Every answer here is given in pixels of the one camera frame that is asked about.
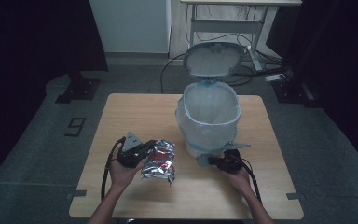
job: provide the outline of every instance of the trash bag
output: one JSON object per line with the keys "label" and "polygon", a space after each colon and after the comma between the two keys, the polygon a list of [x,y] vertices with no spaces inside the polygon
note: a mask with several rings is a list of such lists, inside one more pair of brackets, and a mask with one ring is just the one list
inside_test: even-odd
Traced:
{"label": "trash bag", "polygon": [[236,92],[220,81],[201,81],[188,85],[175,111],[186,139],[186,150],[193,156],[219,154],[233,142],[241,109]]}

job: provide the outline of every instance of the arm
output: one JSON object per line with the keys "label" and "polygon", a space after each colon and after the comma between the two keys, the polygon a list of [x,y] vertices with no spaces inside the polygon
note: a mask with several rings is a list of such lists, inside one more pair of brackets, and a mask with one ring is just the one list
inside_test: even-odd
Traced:
{"label": "arm", "polygon": [[272,218],[269,216],[269,213],[267,213],[266,209],[264,208],[263,204],[258,201],[257,197],[255,196],[255,193],[253,192],[250,185],[249,174],[244,168],[240,169],[236,175],[231,175],[224,171],[222,171],[222,173],[228,178],[231,185],[240,192],[242,197],[245,198],[255,223],[274,223]]}
{"label": "arm", "polygon": [[97,209],[89,219],[89,224],[93,223],[108,223],[115,210],[118,199],[124,192],[124,189],[132,182],[135,174],[145,165],[145,160],[138,163],[134,169],[123,167],[117,161],[117,150],[113,154],[113,159],[110,162],[109,173],[112,179],[112,186],[107,191],[105,197],[98,205]]}

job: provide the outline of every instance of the person's left hand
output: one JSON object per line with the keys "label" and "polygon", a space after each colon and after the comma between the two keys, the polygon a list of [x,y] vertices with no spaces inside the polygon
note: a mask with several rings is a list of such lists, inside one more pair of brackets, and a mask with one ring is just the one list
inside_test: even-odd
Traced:
{"label": "person's left hand", "polygon": [[109,173],[112,179],[111,189],[123,191],[133,180],[136,173],[145,166],[145,160],[141,160],[136,168],[127,168],[117,161],[118,150],[115,150],[109,166]]}

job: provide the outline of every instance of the aluminum foil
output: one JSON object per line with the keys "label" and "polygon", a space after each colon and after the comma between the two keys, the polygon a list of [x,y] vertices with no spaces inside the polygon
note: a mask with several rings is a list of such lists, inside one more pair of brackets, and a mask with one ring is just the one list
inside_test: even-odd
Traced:
{"label": "aluminum foil", "polygon": [[172,166],[175,156],[174,144],[166,140],[158,140],[145,159],[141,173],[144,178],[164,178],[171,183],[175,179],[175,169]]}

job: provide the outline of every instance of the table top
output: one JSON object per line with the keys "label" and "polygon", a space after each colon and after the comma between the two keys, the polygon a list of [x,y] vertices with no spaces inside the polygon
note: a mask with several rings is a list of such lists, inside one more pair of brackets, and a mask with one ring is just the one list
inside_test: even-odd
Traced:
{"label": "table top", "polygon": [[191,5],[300,6],[301,0],[181,0]]}
{"label": "table top", "polygon": [[[215,167],[199,167],[185,149],[174,111],[179,94],[111,94],[106,102],[77,190],[72,217],[90,217],[100,203],[103,167],[114,143],[132,131],[143,142],[165,139],[175,144],[176,179],[142,179],[137,174],[119,199],[113,217],[248,219],[249,208],[238,192]],[[281,149],[259,96],[239,96],[241,119],[235,143],[248,143],[240,149],[254,170],[261,198],[274,219],[301,219],[299,200],[288,200],[295,193]]]}

